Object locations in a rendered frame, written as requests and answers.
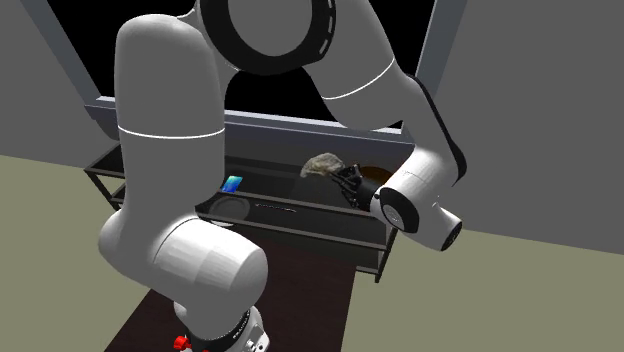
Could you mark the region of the dark robot stand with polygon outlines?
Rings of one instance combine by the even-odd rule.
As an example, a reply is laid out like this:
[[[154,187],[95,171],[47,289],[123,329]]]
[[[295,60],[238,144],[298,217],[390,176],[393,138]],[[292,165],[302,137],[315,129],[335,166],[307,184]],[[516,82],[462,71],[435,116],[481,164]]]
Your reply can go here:
[[[341,352],[356,264],[347,245],[269,232],[247,233],[268,258],[257,302],[270,337],[268,352]],[[150,291],[104,352],[176,352],[185,328],[173,303]]]

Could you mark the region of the brown round bowl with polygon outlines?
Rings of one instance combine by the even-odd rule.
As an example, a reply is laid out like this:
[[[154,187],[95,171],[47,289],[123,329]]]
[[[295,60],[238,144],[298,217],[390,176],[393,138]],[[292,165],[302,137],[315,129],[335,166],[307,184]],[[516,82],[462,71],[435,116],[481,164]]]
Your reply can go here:
[[[362,176],[360,187],[369,188],[373,191],[382,186],[392,176],[390,171],[377,166],[361,166],[359,170]]]

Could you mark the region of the dark metal frame table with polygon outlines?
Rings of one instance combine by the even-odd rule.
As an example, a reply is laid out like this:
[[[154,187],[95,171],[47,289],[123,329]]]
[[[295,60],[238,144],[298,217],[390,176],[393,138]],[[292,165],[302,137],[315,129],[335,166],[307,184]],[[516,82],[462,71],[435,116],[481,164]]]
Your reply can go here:
[[[230,175],[243,178],[237,191],[220,191],[198,205],[200,217],[341,259],[381,279],[397,231],[351,208],[336,183],[318,175],[302,178],[298,166],[227,156],[225,176]],[[248,200],[249,215],[244,220],[209,215],[222,196]]]

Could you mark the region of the grey rough lump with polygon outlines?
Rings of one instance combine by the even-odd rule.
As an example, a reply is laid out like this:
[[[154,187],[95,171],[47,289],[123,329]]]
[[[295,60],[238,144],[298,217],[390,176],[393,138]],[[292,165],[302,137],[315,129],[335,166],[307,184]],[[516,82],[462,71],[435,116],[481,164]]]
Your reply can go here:
[[[331,172],[337,172],[345,168],[345,163],[333,153],[322,153],[310,158],[302,167],[300,176],[306,178],[309,175],[327,176]]]

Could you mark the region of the grey framed dark window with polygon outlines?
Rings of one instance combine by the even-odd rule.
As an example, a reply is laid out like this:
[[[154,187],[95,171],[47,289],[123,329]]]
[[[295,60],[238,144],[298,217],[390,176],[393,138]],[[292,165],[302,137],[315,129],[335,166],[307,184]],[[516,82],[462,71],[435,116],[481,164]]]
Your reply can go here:
[[[127,20],[144,14],[185,15],[196,0],[21,0],[81,95],[99,128],[117,139],[113,98],[114,42]],[[369,0],[401,69],[431,94],[440,85],[469,0]],[[275,128],[337,129],[302,69],[261,77],[238,73],[228,88],[228,119]]]

